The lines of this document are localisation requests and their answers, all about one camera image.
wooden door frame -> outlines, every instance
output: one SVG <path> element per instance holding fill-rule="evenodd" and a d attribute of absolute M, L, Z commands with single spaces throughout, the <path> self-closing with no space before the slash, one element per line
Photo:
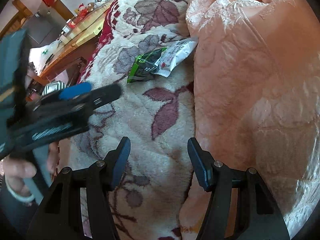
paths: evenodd
<path fill-rule="evenodd" d="M 57 13 L 60 14 L 66 21 L 74 17 L 73 13 L 67 8 L 67 6 L 65 6 L 65 4 L 61 0 L 56 0 L 52 8 L 54 8 Z"/>
<path fill-rule="evenodd" d="M 25 18 L 28 18 L 29 16 L 33 15 L 33 13 L 21 2 L 20 0 L 13 0 L 12 4 L 15 6 L 15 8 L 24 14 Z"/>
<path fill-rule="evenodd" d="M 25 18 L 25 15 L 18 11 L 12 19 L 7 23 L 7 25 L 3 28 L 3 30 L 0 32 L 0 40 L 2 40 L 3 36 L 7 33 L 7 31 L 11 28 L 12 24 L 15 21 L 21 21 L 23 18 Z"/>

human hand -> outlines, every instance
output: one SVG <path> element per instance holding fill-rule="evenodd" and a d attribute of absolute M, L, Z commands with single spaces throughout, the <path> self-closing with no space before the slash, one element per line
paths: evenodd
<path fill-rule="evenodd" d="M 58 142 L 49 145 L 47 168 L 51 174 L 55 172 L 59 158 L 58 145 Z M 36 168 L 32 163 L 25 160 L 12 159 L 9 155 L 3 160 L 3 171 L 6 182 L 15 193 L 23 197 L 31 195 L 23 179 L 32 178 L 36 174 Z"/>

white snack packet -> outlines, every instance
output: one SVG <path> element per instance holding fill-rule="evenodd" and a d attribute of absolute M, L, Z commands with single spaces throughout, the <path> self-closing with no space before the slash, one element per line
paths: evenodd
<path fill-rule="evenodd" d="M 175 42 L 154 63 L 157 69 L 151 73 L 168 77 L 171 71 L 191 54 L 197 44 L 197 37 Z"/>

green snack packet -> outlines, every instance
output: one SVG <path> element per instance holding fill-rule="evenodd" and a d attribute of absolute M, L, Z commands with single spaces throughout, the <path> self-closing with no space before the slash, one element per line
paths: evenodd
<path fill-rule="evenodd" d="M 162 52 L 166 49 L 167 48 L 156 49 L 136 56 L 127 83 L 148 79 L 150 73 L 156 70 L 157 66 L 155 63 L 160 60 Z"/>

screw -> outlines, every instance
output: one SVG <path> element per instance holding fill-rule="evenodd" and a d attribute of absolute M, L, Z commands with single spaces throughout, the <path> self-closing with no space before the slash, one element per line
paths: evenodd
<path fill-rule="evenodd" d="M 94 101 L 94 104 L 95 105 L 98 105 L 102 102 L 101 98 L 98 98 L 97 100 Z"/>
<path fill-rule="evenodd" d="M 73 112 L 76 112 L 76 111 L 78 111 L 78 110 L 82 109 L 82 108 L 83 108 L 83 106 L 84 106 L 84 104 L 79 104 L 79 105 L 77 105 L 77 106 L 73 107 L 73 108 L 72 108 L 72 111 L 73 111 Z"/>
<path fill-rule="evenodd" d="M 222 163 L 221 161 L 215 161 L 215 162 L 214 162 L 214 166 L 220 168 L 220 167 L 223 166 L 223 163 Z"/>
<path fill-rule="evenodd" d="M 104 164 L 105 164 L 105 162 L 104 162 L 103 160 L 100 160 L 100 161 L 97 161 L 97 162 L 96 162 L 96 165 L 97 165 L 98 167 L 102 167 Z"/>
<path fill-rule="evenodd" d="M 249 168 L 249 173 L 256 174 L 257 170 L 255 168 Z"/>
<path fill-rule="evenodd" d="M 70 168 L 69 167 L 64 167 L 63 169 L 62 169 L 62 173 L 63 174 L 67 174 L 67 173 L 69 173 L 70 172 Z"/>

